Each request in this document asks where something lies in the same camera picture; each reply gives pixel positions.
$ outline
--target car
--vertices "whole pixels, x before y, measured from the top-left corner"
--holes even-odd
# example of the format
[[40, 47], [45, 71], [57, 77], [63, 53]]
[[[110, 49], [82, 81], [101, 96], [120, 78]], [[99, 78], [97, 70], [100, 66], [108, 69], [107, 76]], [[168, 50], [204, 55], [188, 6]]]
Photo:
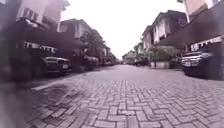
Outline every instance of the car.
[[45, 57], [47, 73], [67, 73], [70, 68], [70, 61], [65, 58]]
[[189, 52], [183, 55], [181, 65], [188, 76], [209, 78], [212, 74], [211, 69], [215, 66], [215, 57], [208, 51]]

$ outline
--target tree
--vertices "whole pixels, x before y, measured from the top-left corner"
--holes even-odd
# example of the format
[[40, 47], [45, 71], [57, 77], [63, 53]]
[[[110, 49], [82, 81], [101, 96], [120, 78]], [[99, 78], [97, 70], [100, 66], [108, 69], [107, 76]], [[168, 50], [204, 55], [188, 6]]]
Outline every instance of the tree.
[[171, 46], [153, 46], [147, 52], [155, 66], [158, 61], [170, 61], [177, 53], [178, 50]]

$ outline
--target paving brick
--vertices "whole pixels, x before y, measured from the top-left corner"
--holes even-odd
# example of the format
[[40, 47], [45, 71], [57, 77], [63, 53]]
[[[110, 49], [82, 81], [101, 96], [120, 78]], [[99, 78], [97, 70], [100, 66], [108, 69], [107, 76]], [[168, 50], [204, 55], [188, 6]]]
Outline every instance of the paving brick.
[[66, 112], [65, 112], [65, 114], [72, 114], [75, 110], [76, 110], [76, 106], [73, 106], [73, 107], [71, 107], [71, 108], [69, 108]]
[[206, 126], [204, 124], [202, 124], [200, 121], [194, 121], [193, 124], [197, 127], [197, 128], [206, 128]]
[[148, 117], [148, 120], [152, 121], [152, 122], [166, 119], [166, 117], [162, 114], [160, 114], [160, 115], [147, 115], [147, 117]]
[[57, 128], [67, 128], [72, 124], [71, 121], [63, 121]]
[[197, 113], [199, 113], [200, 115], [204, 116], [204, 117], [207, 117], [209, 116], [209, 114], [207, 114], [205, 111], [199, 109], [199, 108], [195, 108], [194, 109]]
[[138, 111], [138, 110], [142, 110], [142, 107], [128, 107], [128, 110]]
[[201, 121], [203, 124], [207, 125], [210, 123], [210, 121], [208, 119], [206, 119], [205, 117], [201, 116], [200, 114], [195, 114], [194, 115], [199, 121]]
[[37, 128], [44, 128], [47, 124], [39, 119], [35, 119], [31, 122], [31, 124]]
[[128, 100], [127, 101], [127, 106], [134, 106], [134, 101], [133, 100]]
[[120, 103], [119, 104], [119, 109], [125, 110], [126, 109], [126, 104], [125, 103]]
[[196, 120], [196, 118], [192, 115], [188, 115], [188, 116], [178, 117], [178, 120], [182, 123], [187, 123], [187, 122], [192, 122], [193, 120]]
[[166, 118], [170, 121], [171, 124], [173, 125], [178, 125], [180, 124], [180, 121], [177, 120], [177, 118], [175, 116], [173, 116], [172, 114], [166, 114]]
[[134, 101], [134, 102], [140, 102], [140, 99], [139, 99], [138, 97], [134, 97], [134, 98], [133, 98], [133, 101]]
[[211, 122], [215, 122], [215, 121], [221, 120], [221, 116], [219, 116], [219, 115], [209, 116], [209, 117], [207, 117], [207, 119]]
[[96, 128], [96, 127], [92, 127], [92, 126], [88, 126], [88, 125], [83, 125], [81, 128]]
[[126, 116], [134, 116], [135, 111], [119, 110], [118, 114], [119, 115], [126, 115]]
[[148, 102], [149, 106], [152, 108], [152, 109], [158, 109], [158, 106], [152, 101], [152, 102]]
[[49, 116], [47, 117], [46, 119], [44, 119], [44, 122], [47, 123], [47, 124], [52, 124], [54, 126], [58, 126], [59, 124], [62, 123], [63, 120], [61, 120], [60, 118], [57, 118], [57, 117], [52, 117], [52, 116]]
[[145, 114], [153, 114], [152, 109], [149, 106], [144, 106], [143, 110]]
[[176, 128], [196, 128], [192, 123], [181, 124], [176, 126]]
[[98, 119], [106, 120], [108, 116], [108, 110], [101, 110]]
[[115, 128], [115, 125], [116, 125], [115, 122], [96, 120], [96, 123], [95, 123], [94, 126], [96, 126], [96, 127], [103, 127], [103, 128]]
[[51, 125], [51, 124], [48, 124], [46, 127], [44, 127], [44, 128], [56, 128], [56, 126], [54, 126], [54, 125]]
[[61, 109], [57, 110], [55, 113], [53, 113], [52, 116], [53, 116], [53, 117], [59, 117], [59, 116], [61, 116], [65, 111], [66, 111], [66, 109], [61, 108]]
[[181, 111], [182, 115], [193, 115], [195, 113], [196, 112], [194, 110], [183, 110], [183, 111]]
[[117, 110], [118, 110], [117, 107], [111, 107], [109, 114], [110, 115], [117, 115]]
[[139, 121], [147, 121], [146, 115], [143, 111], [136, 111], [136, 115]]
[[160, 123], [162, 124], [163, 128], [173, 128], [173, 126], [167, 120], [162, 120]]
[[143, 103], [135, 103], [135, 106], [137, 106], [137, 107], [148, 106], [148, 103], [146, 103], [146, 102], [143, 102]]
[[155, 114], [168, 114], [168, 113], [170, 113], [170, 111], [167, 109], [156, 109], [156, 110], [154, 110], [154, 113]]
[[139, 128], [136, 116], [128, 116], [128, 128]]
[[77, 118], [70, 126], [69, 128], [80, 128], [85, 120], [87, 119], [88, 114], [83, 113], [81, 117]]
[[124, 122], [126, 121], [126, 116], [108, 116], [109, 121], [117, 121], [117, 122]]
[[116, 128], [127, 128], [127, 123], [126, 122], [117, 122]]
[[160, 128], [161, 125], [159, 122], [141, 122], [141, 128]]

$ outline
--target roof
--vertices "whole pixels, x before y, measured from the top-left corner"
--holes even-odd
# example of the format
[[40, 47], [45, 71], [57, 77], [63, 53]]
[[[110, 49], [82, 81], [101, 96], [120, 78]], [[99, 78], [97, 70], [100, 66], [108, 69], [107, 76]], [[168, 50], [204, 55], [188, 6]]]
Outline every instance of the roof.
[[172, 14], [185, 14], [185, 13], [174, 10], [168, 10], [167, 12], [160, 12], [159, 15], [156, 17], [156, 19], [154, 20], [154, 22], [152, 23], [152, 26], [155, 26], [162, 18]]
[[152, 28], [151, 25], [147, 26], [146, 29], [145, 29], [145, 31], [143, 32], [142, 36], [144, 36], [146, 33], [148, 33], [151, 28]]

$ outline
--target window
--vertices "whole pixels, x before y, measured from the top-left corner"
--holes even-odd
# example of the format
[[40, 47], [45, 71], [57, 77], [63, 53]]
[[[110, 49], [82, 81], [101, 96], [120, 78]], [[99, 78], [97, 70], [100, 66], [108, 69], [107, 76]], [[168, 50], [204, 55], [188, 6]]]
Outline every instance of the window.
[[31, 9], [25, 8], [23, 11], [23, 17], [26, 17], [30, 20], [37, 20], [38, 14], [32, 11]]
[[25, 8], [24, 11], [23, 11], [23, 17], [26, 17], [29, 13], [29, 10], [28, 8]]
[[178, 19], [178, 24], [181, 26], [181, 27], [184, 27], [186, 24], [187, 24], [187, 21], [184, 20], [184, 19]]

